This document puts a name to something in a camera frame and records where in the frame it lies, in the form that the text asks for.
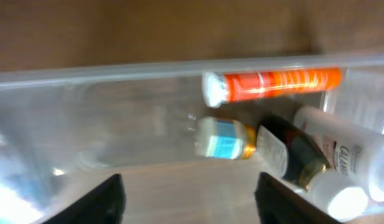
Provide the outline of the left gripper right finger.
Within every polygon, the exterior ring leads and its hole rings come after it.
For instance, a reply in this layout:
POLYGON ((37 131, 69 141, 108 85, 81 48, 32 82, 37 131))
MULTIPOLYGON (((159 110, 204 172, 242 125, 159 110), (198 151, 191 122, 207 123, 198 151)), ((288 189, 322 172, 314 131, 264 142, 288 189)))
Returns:
POLYGON ((340 224, 266 172, 254 192, 262 224, 340 224))

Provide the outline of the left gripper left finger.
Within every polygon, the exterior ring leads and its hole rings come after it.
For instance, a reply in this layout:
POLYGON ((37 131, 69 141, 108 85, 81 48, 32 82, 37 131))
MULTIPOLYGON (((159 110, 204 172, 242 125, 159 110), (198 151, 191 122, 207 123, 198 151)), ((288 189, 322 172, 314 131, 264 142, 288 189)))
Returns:
POLYGON ((120 224, 126 209, 121 174, 114 174, 44 224, 120 224))

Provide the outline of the dark bottle white cap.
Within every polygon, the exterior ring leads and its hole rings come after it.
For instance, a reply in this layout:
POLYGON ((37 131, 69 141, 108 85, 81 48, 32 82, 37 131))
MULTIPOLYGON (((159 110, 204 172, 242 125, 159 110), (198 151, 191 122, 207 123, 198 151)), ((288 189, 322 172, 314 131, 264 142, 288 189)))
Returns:
POLYGON ((268 116, 257 129, 256 151, 271 172, 307 194, 318 209, 338 221, 362 214, 368 196, 338 173, 320 147, 301 129, 279 116, 268 116))

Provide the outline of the small blue-labelled gold-cap bottle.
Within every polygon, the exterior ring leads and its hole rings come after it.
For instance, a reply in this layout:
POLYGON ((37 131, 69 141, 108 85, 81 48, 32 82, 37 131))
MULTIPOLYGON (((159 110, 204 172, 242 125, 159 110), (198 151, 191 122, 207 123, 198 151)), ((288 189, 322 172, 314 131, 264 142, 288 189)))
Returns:
POLYGON ((195 151, 215 159, 249 159, 256 151, 256 131, 233 119, 205 117, 197 126, 195 151))

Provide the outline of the white squeeze bottle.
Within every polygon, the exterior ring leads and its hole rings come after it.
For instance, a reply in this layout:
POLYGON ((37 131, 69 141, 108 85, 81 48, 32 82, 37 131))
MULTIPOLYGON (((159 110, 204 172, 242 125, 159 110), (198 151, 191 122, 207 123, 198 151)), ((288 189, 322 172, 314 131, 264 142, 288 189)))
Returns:
POLYGON ((331 165, 384 202, 384 135, 303 106, 293 125, 310 135, 331 165))

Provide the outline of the orange tablet tube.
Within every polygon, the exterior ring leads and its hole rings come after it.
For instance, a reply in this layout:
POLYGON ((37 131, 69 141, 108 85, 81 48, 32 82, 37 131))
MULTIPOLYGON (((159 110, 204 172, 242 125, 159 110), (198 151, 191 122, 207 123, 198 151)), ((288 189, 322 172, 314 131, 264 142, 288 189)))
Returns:
POLYGON ((239 101, 332 90, 342 78, 339 68, 205 72, 202 93, 207 106, 218 108, 239 101))

